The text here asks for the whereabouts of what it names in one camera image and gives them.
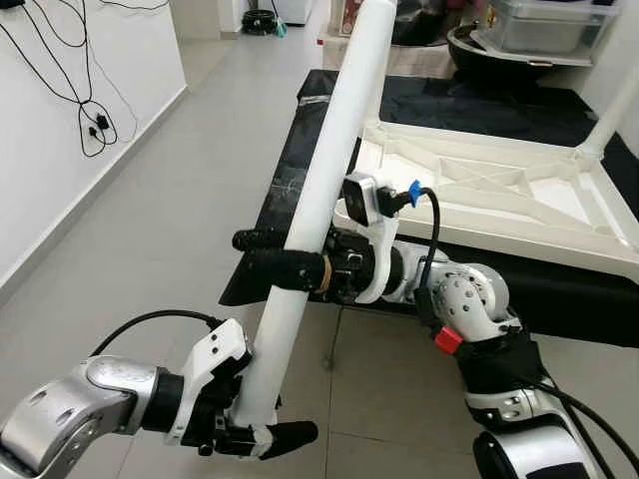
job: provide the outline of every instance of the power adapter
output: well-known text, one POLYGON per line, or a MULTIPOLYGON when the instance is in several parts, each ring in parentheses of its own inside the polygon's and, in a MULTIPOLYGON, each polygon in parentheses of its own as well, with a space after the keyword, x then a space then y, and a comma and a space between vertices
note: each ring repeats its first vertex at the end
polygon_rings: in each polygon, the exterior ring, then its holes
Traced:
POLYGON ((100 130, 109 130, 109 120, 102 114, 98 114, 96 117, 96 124, 100 130))
POLYGON ((9 10, 20 5, 24 5, 24 0, 0 0, 0 10, 9 10))

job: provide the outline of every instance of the red button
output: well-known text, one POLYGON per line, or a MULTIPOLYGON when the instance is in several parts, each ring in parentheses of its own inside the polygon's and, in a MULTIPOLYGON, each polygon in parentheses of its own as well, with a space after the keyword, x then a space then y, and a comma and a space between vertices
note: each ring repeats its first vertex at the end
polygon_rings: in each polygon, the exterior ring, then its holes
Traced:
POLYGON ((435 337, 435 345, 446 354, 454 354, 463 338, 449 327, 443 327, 435 337))

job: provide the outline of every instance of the gray tile floor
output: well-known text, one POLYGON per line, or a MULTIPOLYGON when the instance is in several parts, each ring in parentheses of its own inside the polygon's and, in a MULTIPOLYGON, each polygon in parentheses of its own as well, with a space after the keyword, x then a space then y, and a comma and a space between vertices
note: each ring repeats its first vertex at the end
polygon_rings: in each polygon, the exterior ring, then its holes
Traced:
MULTIPOLYGON (((285 40, 242 38, 0 311, 0 417, 59 376, 128 317, 161 307, 243 321, 262 306, 217 306, 239 255, 235 230, 258 214, 309 68, 320 64, 319 0, 285 40)), ((267 463, 204 459, 157 434, 106 437, 72 474, 79 479, 477 478, 477 432, 458 373, 410 318, 347 309, 332 372, 321 366, 338 309, 307 310, 283 390, 282 418, 311 419, 319 440, 267 463)), ((111 352, 177 370, 202 327, 158 320, 111 352)), ((636 350, 540 337, 568 391, 595 406, 639 448, 636 350)), ((604 450, 631 477, 612 446, 604 450)))

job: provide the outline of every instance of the plastic storage box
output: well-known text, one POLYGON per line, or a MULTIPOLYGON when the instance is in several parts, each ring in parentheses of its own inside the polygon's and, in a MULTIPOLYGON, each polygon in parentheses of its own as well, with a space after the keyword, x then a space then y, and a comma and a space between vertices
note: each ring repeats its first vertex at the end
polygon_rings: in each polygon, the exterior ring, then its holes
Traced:
POLYGON ((581 50, 583 55, 618 10, 591 0, 491 0, 483 38, 502 51, 569 55, 581 50))

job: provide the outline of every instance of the white wall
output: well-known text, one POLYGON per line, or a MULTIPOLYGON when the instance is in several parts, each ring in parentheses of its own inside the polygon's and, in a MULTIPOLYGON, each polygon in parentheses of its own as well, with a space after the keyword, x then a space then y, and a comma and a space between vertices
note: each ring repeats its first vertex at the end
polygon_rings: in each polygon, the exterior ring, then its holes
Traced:
MULTIPOLYGON (((576 91, 601 115, 633 65, 639 63, 639 1, 618 0, 623 8, 606 33, 595 56, 592 69, 576 69, 566 77, 566 85, 576 91)), ((629 107, 621 136, 639 156, 639 99, 629 107)))
MULTIPOLYGON (((152 0, 142 3, 153 4, 152 0)), ((77 41, 77 17, 59 2, 42 2, 60 33, 77 41)), ((120 87, 144 131, 185 87, 169 8, 139 14, 88 0, 88 28, 98 60, 120 87)), ((44 24, 33 4, 36 21, 44 24)), ((15 33, 27 55, 56 88, 68 94, 61 75, 35 40, 20 9, 0 12, 0 22, 15 33)), ((55 44, 42 26, 45 38, 55 44)), ((81 92, 82 53, 58 47, 63 65, 81 92)), ((46 90, 0 31, 0 287, 77 202, 121 157, 127 145, 107 147, 85 158, 79 146, 77 107, 46 90)), ((107 106, 122 138, 134 121, 103 76, 92 65, 95 99, 107 106)), ((95 147, 95 140, 87 140, 95 147)))
POLYGON ((242 29, 242 16, 248 9, 247 0, 218 0, 220 30, 239 32, 242 29))
POLYGON ((220 40, 220 15, 217 2, 176 0, 171 4, 171 11, 179 38, 220 40))

